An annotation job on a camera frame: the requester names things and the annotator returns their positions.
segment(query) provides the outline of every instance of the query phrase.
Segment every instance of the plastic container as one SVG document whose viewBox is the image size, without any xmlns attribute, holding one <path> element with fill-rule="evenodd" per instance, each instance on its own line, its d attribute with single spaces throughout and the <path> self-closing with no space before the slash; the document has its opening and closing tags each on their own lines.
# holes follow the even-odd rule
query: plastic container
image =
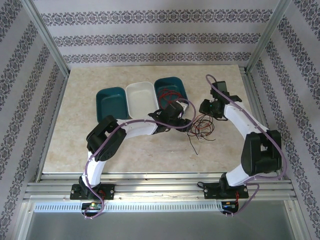
<svg viewBox="0 0 320 240">
<path fill-rule="evenodd" d="M 163 106 L 164 107 L 164 106 L 166 106 L 168 104 L 168 101 L 165 98 L 162 98 L 159 101 L 159 98 L 160 98 L 161 94 L 166 92 L 166 91 L 164 91 L 165 89 L 176 91 L 176 92 L 178 92 L 178 93 L 180 93 L 182 95 L 183 99 L 188 99 L 183 82 L 181 81 L 180 78 L 178 78 L 176 76 L 171 76 L 171 77 L 165 77 L 165 78 L 158 79 L 154 83 L 154 89 L 155 89 L 156 98 L 158 100 L 159 106 Z M 173 100 L 175 100 L 177 98 L 178 98 L 178 96 L 173 95 L 170 98 L 170 100 L 173 101 Z"/>
<path fill-rule="evenodd" d="M 126 92 L 121 87 L 110 87 L 96 94 L 96 119 L 98 123 L 108 115 L 115 119 L 129 118 Z"/>
<path fill-rule="evenodd" d="M 141 119 L 159 109 L 154 85 L 148 81 L 132 83 L 125 88 L 128 113 Z"/>
</svg>

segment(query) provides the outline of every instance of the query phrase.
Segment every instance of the black mounting bracket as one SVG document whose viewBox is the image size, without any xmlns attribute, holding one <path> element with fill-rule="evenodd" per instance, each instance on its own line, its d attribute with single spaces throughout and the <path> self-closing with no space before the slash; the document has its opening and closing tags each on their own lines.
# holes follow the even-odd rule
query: black mounting bracket
<svg viewBox="0 0 320 240">
<path fill-rule="evenodd" d="M 204 199 L 239 199 L 249 198 L 248 189 L 245 185 L 229 186 L 226 174 L 222 174 L 219 182 L 198 182 L 197 186 L 203 189 Z"/>
<path fill-rule="evenodd" d="M 113 200 L 115 196 L 114 184 L 104 184 L 93 187 L 92 189 L 99 194 L 104 200 Z M 82 177 L 79 178 L 79 184 L 73 184 L 70 193 L 70 200 L 99 200 L 89 188 L 85 185 Z"/>
</svg>

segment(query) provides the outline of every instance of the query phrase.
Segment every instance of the white plastic tray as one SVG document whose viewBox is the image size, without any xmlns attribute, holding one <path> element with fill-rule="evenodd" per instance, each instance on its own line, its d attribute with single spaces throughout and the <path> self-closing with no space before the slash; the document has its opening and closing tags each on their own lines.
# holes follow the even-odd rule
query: white plastic tray
<svg viewBox="0 0 320 240">
<path fill-rule="evenodd" d="M 141 119 L 159 109 L 154 85 L 148 81 L 132 83 L 125 88 L 128 113 L 132 119 Z"/>
</svg>

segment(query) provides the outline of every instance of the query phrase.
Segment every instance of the beige tabletop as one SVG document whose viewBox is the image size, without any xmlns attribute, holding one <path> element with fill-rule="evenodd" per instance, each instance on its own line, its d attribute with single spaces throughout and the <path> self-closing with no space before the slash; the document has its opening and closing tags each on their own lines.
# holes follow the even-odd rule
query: beige tabletop
<svg viewBox="0 0 320 240">
<path fill-rule="evenodd" d="M 86 136 L 98 124 L 96 94 L 110 87 L 126 88 L 131 83 L 178 77 L 197 111 L 204 99 L 212 99 L 205 75 L 226 81 L 232 95 L 238 95 L 250 111 L 237 65 L 124 66 L 73 68 L 45 160 L 44 173 L 81 173 L 87 161 Z M 192 108 L 184 118 L 191 119 Z M 230 121 L 214 121 L 213 142 L 193 137 L 195 154 L 185 133 L 172 129 L 155 135 L 125 140 L 104 173 L 115 172 L 224 172 L 240 164 L 244 139 Z"/>
</svg>

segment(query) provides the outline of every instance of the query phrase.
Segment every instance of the dark teal bowl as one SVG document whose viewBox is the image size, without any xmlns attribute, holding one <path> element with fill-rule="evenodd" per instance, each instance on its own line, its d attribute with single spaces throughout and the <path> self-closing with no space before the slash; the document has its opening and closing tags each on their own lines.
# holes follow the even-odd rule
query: dark teal bowl
<svg viewBox="0 0 320 240">
<path fill-rule="evenodd" d="M 129 119 L 126 92 L 121 87 L 110 87 L 96 94 L 96 119 L 98 123 L 108 115 L 115 119 Z"/>
<path fill-rule="evenodd" d="M 159 101 L 161 93 L 164 92 L 164 89 L 176 91 L 182 95 L 182 98 L 188 99 L 184 84 L 182 83 L 181 79 L 176 76 L 158 79 L 154 83 L 154 89 L 159 106 L 166 106 L 168 103 L 164 98 Z M 170 100 L 173 101 L 177 98 L 177 96 L 172 96 Z"/>
</svg>

